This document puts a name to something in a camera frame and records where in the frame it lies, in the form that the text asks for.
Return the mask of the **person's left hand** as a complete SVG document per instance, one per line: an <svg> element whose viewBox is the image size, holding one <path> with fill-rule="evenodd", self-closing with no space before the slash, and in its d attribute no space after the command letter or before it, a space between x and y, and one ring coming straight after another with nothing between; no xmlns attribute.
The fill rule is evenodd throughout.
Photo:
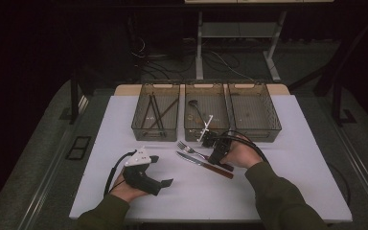
<svg viewBox="0 0 368 230"><path fill-rule="evenodd" d="M146 192L132 188L130 185L126 184L122 173L120 173L116 178L113 188L110 190L109 193L124 200L127 203L130 203L140 196L147 195Z"/></svg>

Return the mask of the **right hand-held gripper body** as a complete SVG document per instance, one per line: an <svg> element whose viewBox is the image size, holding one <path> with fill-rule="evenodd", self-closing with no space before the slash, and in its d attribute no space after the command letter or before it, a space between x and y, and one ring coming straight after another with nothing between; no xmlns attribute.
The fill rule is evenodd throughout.
<svg viewBox="0 0 368 230"><path fill-rule="evenodd" d="M217 133L210 130L210 124L214 116L210 115L209 120L204 123L204 128L200 131L200 136L197 141L201 143L201 146L206 148L225 148L225 139L229 136L230 131L223 131L222 133Z"/></svg>

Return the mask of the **black floor frame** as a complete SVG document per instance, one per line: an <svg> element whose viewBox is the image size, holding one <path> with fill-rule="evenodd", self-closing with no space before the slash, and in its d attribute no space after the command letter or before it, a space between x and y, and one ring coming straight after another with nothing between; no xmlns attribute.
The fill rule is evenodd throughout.
<svg viewBox="0 0 368 230"><path fill-rule="evenodd" d="M67 160L82 160L85 156L90 140L90 136L77 136L65 158Z"/></svg>

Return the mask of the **smoky transparent plastic bin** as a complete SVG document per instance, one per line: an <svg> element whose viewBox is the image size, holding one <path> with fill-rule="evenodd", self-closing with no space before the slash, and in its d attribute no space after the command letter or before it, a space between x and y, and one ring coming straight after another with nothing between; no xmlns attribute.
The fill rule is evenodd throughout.
<svg viewBox="0 0 368 230"><path fill-rule="evenodd" d="M229 83L228 92L235 131L253 142L274 142L282 126L267 86Z"/></svg>
<svg viewBox="0 0 368 230"><path fill-rule="evenodd" d="M145 83L141 87L139 99L136 105L134 117L131 123L134 136L137 141L161 141L175 142L177 140L177 119L179 110L179 101L162 118L166 137L161 136L157 125L149 128L156 119L153 106L149 109L147 121L143 128L141 124L149 102L149 95L154 94L158 102L160 112L162 113L173 101L180 97L180 86L178 84L153 84Z"/></svg>
<svg viewBox="0 0 368 230"><path fill-rule="evenodd" d="M229 129L229 118L222 83L188 83L185 85L184 129L185 140L196 142L204 125L187 120L188 114L199 117L196 110L188 104L190 100L197 100L198 108L207 122L209 116L214 118L210 124L210 130L223 133Z"/></svg>

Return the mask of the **white metal desk frame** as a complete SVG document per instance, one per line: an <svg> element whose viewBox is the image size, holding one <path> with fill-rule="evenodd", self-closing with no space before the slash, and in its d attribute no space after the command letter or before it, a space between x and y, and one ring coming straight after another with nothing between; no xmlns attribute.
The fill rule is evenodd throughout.
<svg viewBox="0 0 368 230"><path fill-rule="evenodd" d="M288 13L292 7L309 6L314 4L328 4L334 0L184 0L188 6L198 7L197 38L195 52L195 72L198 80L203 79L202 42L204 38L269 38L270 46L263 51L264 61L271 79L275 82L281 80L277 71L273 55L275 53L280 35L284 28ZM204 13L207 8L217 7L221 11L246 10L261 12L268 16L268 8L272 8L277 17L268 19L239 19L237 22L206 22Z"/></svg>

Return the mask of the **person's right hand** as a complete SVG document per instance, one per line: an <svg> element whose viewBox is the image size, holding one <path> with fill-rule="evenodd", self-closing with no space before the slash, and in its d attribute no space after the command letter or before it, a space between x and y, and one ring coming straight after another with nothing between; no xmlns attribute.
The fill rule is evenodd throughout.
<svg viewBox="0 0 368 230"><path fill-rule="evenodd" d="M230 151L226 157L228 162L245 169L249 169L263 161L254 149L239 141L232 142Z"/></svg>

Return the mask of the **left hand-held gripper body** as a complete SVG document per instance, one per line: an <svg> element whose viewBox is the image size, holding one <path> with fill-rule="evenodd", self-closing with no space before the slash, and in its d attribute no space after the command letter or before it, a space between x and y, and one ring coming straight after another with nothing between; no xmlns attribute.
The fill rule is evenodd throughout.
<svg viewBox="0 0 368 230"><path fill-rule="evenodd" d="M140 148L125 162L123 176L128 185L148 194L157 196L162 189L160 182L147 176L146 170L152 164L145 148Z"/></svg>

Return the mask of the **fork with wooden handle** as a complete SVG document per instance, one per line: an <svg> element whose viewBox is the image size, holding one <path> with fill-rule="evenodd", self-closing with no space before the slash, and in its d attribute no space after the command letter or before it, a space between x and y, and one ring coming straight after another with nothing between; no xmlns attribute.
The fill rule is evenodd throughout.
<svg viewBox="0 0 368 230"><path fill-rule="evenodd" d="M193 148L187 146L186 144L184 144L183 142L181 141L178 141L177 142L177 146L181 149L181 150L184 150L185 152L187 153L193 153L193 154L196 154L198 155L199 157L203 158L204 160L209 160L209 156L208 155L205 155L205 154L202 154L196 150L194 150ZM217 166L220 166L221 168L224 168L230 172L232 172L234 170L234 167L230 166L230 165L227 165L227 164L220 164L220 163L217 163Z"/></svg>

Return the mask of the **long metal spoon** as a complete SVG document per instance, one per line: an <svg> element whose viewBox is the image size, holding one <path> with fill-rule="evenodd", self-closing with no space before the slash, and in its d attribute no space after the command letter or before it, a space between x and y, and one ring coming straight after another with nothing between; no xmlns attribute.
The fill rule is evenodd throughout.
<svg viewBox="0 0 368 230"><path fill-rule="evenodd" d="M203 122L203 124L207 125L206 121L204 120L204 118L203 118L203 116L202 116L202 114L201 114L201 112L198 108L197 100L190 100L190 101L188 101L188 104L195 109L196 113L198 114L198 116L199 116L200 120Z"/></svg>

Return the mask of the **black chopstick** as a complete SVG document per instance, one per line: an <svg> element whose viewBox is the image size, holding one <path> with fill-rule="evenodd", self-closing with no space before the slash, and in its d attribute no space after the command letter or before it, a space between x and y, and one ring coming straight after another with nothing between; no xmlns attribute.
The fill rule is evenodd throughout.
<svg viewBox="0 0 368 230"><path fill-rule="evenodd" d="M156 119L155 123L157 123L158 129L162 130L162 129L164 129L164 127L163 127L163 123L162 123L162 120L161 120L161 113L160 113L155 95L152 94L151 98L152 98L152 106L153 106L154 116L155 116L155 119Z"/></svg>
<svg viewBox="0 0 368 230"><path fill-rule="evenodd" d="M159 109L159 106L158 106L158 102L156 100L156 96L154 94L152 94L152 95L153 95L154 105L155 105L156 114L157 114L157 118L158 118L160 116L159 114L161 114L161 112L160 112L160 109ZM166 137L166 131L164 129L163 122L162 122L161 125L160 124L158 125L158 128L159 128L160 133L161 133L160 135L163 136L163 137Z"/></svg>

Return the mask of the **black metal stand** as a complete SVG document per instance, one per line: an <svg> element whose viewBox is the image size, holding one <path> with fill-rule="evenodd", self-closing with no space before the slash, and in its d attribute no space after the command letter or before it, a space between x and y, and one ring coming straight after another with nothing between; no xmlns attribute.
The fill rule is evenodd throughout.
<svg viewBox="0 0 368 230"><path fill-rule="evenodd" d="M59 118L68 120L72 125L79 116L79 86L76 72L73 72L70 77L70 102L71 105L63 109Z"/></svg>
<svg viewBox="0 0 368 230"><path fill-rule="evenodd" d="M333 83L332 117L335 123L342 127L344 124L355 124L357 120L349 109L341 108L342 80L335 79Z"/></svg>

